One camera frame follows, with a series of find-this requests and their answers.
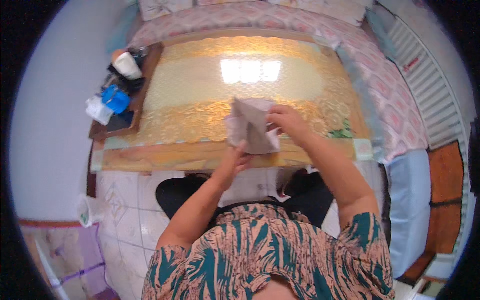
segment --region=paper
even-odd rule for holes
[[[225,117],[227,140],[237,146],[247,141],[246,153],[266,154],[280,151],[278,128],[268,130],[266,115],[275,102],[263,98],[235,98],[230,115]]]

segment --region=light blue cushion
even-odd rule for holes
[[[390,185],[393,277],[401,276],[423,253],[430,221],[430,164],[424,149],[395,157],[385,166]]]
[[[390,219],[408,220],[427,207],[431,197],[430,165],[425,149],[409,151],[385,166],[390,185]]]

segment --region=white wall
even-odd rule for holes
[[[105,41],[125,5],[125,0],[68,1],[33,52],[10,141],[13,203],[20,218],[76,219],[91,146],[85,100],[107,74]]]
[[[436,16],[415,6],[412,0],[379,0],[398,15],[420,37],[437,60],[459,101],[461,114],[470,133],[470,122],[476,116],[473,90],[465,65],[450,38],[442,31]]]

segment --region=blue container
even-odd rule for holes
[[[120,90],[116,84],[112,84],[103,91],[102,103],[113,110],[115,114],[119,114],[127,109],[130,104],[130,97]]]

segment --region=pink patterned bedspread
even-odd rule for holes
[[[340,43],[360,69],[384,126],[388,163],[409,150],[427,148],[426,132],[407,84],[396,66],[361,28],[326,15],[263,1],[200,6],[145,22],[130,46],[148,46],[169,37],[215,28],[275,28],[322,36]]]

